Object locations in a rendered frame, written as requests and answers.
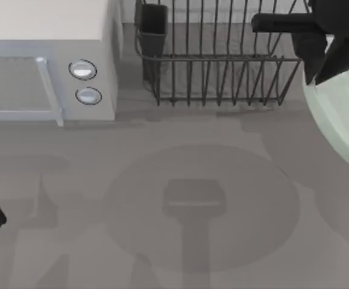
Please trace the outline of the pale green plate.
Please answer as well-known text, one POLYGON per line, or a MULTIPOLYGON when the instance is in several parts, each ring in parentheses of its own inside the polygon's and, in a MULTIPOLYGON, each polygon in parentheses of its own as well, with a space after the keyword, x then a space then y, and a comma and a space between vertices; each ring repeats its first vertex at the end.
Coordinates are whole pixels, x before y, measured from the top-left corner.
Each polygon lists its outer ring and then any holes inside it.
POLYGON ((302 77, 309 111, 331 147, 349 164, 349 71, 322 84, 302 77))

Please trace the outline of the large silver microwave knob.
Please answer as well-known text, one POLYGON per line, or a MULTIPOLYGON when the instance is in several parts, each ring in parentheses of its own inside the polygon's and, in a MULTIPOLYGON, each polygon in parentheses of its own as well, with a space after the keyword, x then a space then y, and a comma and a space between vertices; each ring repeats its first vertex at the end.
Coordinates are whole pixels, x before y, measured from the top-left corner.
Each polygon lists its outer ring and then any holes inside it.
POLYGON ((69 73, 76 79, 88 81, 96 77, 98 70, 89 60, 80 59, 68 65, 69 73))

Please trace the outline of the pale microwave oven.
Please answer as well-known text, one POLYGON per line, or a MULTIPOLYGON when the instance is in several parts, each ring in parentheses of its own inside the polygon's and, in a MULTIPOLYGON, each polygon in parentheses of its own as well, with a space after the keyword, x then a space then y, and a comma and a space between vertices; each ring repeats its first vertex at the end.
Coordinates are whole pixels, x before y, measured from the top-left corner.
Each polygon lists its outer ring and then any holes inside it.
POLYGON ((64 123, 115 119, 123 44, 120 0, 0 0, 0 57, 48 59, 64 123), (69 73, 80 59, 96 66, 96 77, 69 73), (99 90, 102 101, 79 102, 75 92, 85 87, 99 90))

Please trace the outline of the microwave oven door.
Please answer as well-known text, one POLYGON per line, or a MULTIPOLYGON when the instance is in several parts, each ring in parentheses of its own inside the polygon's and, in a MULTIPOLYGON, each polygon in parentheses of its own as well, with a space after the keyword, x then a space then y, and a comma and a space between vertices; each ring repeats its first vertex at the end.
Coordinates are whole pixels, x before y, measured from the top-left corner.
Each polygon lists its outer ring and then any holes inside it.
POLYGON ((35 58, 0 57, 0 122, 56 122, 35 58))

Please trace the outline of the black cutlery holder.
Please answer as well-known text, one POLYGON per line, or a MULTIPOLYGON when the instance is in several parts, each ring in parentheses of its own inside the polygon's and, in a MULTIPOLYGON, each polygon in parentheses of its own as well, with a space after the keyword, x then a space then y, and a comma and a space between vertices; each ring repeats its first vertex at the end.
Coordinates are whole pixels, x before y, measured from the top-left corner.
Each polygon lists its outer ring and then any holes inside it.
POLYGON ((134 20, 142 57, 143 80, 154 83, 168 28, 168 7, 136 0, 134 20))

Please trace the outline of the small silver microwave knob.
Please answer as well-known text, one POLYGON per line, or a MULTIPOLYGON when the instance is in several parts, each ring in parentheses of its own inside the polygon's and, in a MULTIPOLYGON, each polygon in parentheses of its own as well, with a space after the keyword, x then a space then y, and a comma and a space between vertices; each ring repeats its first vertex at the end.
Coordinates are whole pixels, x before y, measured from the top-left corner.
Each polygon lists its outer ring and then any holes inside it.
POLYGON ((76 99, 84 105, 96 105, 102 101, 102 94, 94 87, 85 87, 75 92, 76 99))

